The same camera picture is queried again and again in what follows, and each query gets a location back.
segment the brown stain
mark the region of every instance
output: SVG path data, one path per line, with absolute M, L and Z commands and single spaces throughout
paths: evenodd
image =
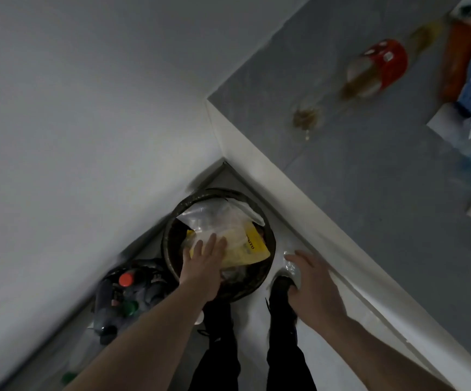
M 298 109 L 293 114 L 293 125 L 301 130 L 310 130 L 315 127 L 318 119 L 317 110 L 313 108 Z

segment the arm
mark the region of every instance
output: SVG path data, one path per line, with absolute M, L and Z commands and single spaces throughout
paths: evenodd
M 288 291 L 291 307 L 333 347 L 369 391 L 453 391 L 346 315 L 326 262 L 303 251 L 285 258 L 297 264 L 302 277 L 301 289 L 292 286 Z
M 180 285 L 143 314 L 67 386 L 67 391 L 164 391 L 185 350 L 194 322 L 216 297 L 226 239 L 199 241 L 191 259 L 183 253 Z

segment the human hand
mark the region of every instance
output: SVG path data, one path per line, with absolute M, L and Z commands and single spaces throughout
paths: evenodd
M 323 335 L 337 326 L 339 320 L 347 318 L 339 289 L 323 259 L 301 250 L 284 258 L 301 270 L 301 289 L 292 285 L 288 290 L 288 302 L 306 325 Z
M 183 268 L 179 277 L 180 285 L 195 283 L 195 288 L 203 288 L 207 301 L 216 297 L 221 284 L 221 262 L 225 257 L 227 240 L 221 237 L 217 240 L 212 233 L 203 248 L 203 241 L 199 240 L 194 247 L 194 254 L 190 257 L 190 250 L 183 250 Z

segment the gray tabletop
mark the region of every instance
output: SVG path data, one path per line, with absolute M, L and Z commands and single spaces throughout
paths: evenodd
M 471 353 L 471 190 L 425 123 L 440 106 L 444 33 L 393 86 L 341 111 L 345 66 L 459 0 L 310 0 L 209 98 Z M 296 136 L 297 104 L 326 117 Z

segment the forearm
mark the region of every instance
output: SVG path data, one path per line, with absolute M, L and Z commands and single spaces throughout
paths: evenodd
M 111 343 L 67 390 L 166 390 L 205 294 L 200 284 L 180 285 Z
M 316 331 L 341 355 L 370 391 L 453 391 L 348 317 Z

